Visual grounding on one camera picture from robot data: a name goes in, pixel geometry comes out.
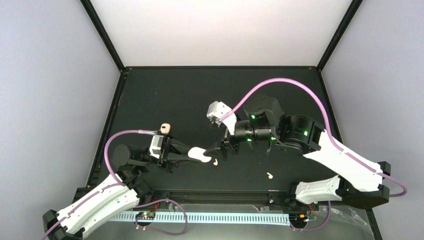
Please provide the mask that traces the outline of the white earbuds charging case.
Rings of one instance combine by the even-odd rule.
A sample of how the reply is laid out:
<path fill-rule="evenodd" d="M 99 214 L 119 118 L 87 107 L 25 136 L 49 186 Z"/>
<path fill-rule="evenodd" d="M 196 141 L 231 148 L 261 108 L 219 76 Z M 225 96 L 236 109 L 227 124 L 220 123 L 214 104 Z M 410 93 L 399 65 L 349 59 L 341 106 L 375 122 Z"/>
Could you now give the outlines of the white earbuds charging case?
<path fill-rule="evenodd" d="M 210 156 L 205 156 L 204 153 L 206 152 L 206 149 L 204 148 L 200 148 L 200 147 L 192 147 L 187 155 L 189 158 L 194 159 L 194 160 L 198 160 L 202 163 L 208 163 L 211 161 L 211 157 Z"/>

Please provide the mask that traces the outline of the circuit board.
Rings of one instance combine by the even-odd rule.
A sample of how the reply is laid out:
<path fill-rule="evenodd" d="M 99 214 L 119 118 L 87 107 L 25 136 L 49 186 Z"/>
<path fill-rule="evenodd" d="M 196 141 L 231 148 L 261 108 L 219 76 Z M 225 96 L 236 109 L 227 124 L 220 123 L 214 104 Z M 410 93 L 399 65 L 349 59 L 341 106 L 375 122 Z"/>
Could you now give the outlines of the circuit board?
<path fill-rule="evenodd" d="M 138 221 L 154 220 L 155 216 L 156 213 L 154 211 L 141 211 L 136 215 L 135 219 Z"/>
<path fill-rule="evenodd" d="M 309 221 L 314 221 L 316 220 L 316 216 L 315 215 L 308 215 L 308 214 L 290 214 L 289 215 L 289 220 L 291 222 L 309 222 Z"/>

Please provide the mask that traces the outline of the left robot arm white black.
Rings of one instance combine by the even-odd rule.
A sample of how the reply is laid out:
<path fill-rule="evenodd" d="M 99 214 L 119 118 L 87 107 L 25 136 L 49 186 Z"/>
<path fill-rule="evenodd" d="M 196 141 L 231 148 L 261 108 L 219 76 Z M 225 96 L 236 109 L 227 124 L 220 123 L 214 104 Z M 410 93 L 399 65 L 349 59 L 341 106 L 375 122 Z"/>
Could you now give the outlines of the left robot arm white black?
<path fill-rule="evenodd" d="M 114 139 L 122 135 L 138 134 L 152 137 L 150 146 L 135 150 L 128 146 L 117 147 L 113 158 L 120 165 L 113 167 L 109 158 L 109 147 Z M 59 210 L 49 210 L 43 217 L 44 240 L 83 240 L 94 230 L 113 217 L 132 209 L 172 203 L 164 198 L 153 200 L 153 189 L 143 176 L 151 162 L 167 166 L 172 161 L 208 163 L 211 157 L 206 149 L 181 143 L 168 134 L 152 130 L 124 130 L 112 135 L 104 146 L 104 163 L 108 176 L 87 194 Z"/>

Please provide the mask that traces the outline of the left circuit board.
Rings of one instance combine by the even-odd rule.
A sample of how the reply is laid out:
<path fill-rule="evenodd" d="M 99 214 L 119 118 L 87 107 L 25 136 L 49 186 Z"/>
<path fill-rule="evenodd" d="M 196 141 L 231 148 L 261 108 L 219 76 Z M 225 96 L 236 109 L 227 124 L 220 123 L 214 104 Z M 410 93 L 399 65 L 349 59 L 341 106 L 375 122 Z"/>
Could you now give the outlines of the left circuit board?
<path fill-rule="evenodd" d="M 154 220 L 155 216 L 156 213 L 154 211 L 141 211 L 136 215 L 135 219 L 138 221 Z"/>

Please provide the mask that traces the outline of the beige small earbuds case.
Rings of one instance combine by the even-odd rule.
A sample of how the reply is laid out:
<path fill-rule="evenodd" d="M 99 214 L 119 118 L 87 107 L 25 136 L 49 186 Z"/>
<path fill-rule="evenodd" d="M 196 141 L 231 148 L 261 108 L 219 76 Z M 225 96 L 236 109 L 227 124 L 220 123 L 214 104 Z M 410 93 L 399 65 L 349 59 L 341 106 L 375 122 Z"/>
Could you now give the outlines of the beige small earbuds case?
<path fill-rule="evenodd" d="M 167 135 L 171 131 L 171 125 L 169 123 L 162 123 L 159 130 L 161 134 Z"/>

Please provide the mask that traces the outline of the black front aluminium rail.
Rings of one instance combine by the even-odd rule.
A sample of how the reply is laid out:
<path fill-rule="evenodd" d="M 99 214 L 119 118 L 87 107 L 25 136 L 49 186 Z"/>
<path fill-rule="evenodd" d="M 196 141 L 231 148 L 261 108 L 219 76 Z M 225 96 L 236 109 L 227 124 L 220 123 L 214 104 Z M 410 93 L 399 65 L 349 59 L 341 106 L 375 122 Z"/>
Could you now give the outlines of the black front aluminium rail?
<path fill-rule="evenodd" d="M 305 213 L 317 211 L 319 206 L 327 206 L 324 201 L 311 203 L 310 206 L 295 202 L 287 191 L 239 191 L 239 190 L 153 190 L 138 201 L 139 205 L 154 200 L 170 199 L 181 205 L 254 205 L 269 206 L 271 210 L 282 210 L 289 213 Z"/>

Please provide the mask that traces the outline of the right circuit board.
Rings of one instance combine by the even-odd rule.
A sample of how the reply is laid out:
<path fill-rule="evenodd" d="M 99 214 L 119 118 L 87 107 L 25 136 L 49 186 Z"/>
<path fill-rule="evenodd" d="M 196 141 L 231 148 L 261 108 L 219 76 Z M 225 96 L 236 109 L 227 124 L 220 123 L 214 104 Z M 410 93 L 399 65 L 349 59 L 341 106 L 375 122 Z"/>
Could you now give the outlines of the right circuit board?
<path fill-rule="evenodd" d="M 290 214 L 289 215 L 289 220 L 291 222 L 309 222 L 309 221 L 314 221 L 316 220 L 316 216 L 315 215 L 308 215 L 308 214 Z"/>

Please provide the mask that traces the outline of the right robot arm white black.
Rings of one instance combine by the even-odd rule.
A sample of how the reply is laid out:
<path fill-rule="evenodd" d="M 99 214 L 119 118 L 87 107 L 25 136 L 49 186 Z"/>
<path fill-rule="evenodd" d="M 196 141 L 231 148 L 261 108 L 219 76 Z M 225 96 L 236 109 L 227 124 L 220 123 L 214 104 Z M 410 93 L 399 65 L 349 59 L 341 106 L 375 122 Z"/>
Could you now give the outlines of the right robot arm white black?
<path fill-rule="evenodd" d="M 390 190 L 383 179 L 391 165 L 372 162 L 351 153 L 324 127 L 311 118 L 285 115 L 278 100 L 262 93 L 250 96 L 243 106 L 247 119 L 241 120 L 229 106 L 214 101 L 206 116 L 213 125 L 225 126 L 223 138 L 205 151 L 211 159 L 226 159 L 237 154 L 240 143 L 267 142 L 285 153 L 303 156 L 335 172 L 335 176 L 313 182 L 293 182 L 285 204 L 293 210 L 315 202 L 340 201 L 357 209 L 371 209 L 386 204 Z"/>

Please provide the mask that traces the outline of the clear plastic sheet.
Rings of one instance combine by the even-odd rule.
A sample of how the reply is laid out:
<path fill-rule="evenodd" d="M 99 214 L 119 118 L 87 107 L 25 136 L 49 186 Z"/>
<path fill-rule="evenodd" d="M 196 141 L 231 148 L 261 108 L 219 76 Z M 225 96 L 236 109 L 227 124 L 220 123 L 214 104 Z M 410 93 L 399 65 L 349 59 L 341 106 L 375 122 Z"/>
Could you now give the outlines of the clear plastic sheet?
<path fill-rule="evenodd" d="M 366 212 L 348 206 L 332 206 L 327 224 L 313 231 L 294 231 L 290 227 L 256 225 L 239 231 L 246 240 L 373 240 Z"/>

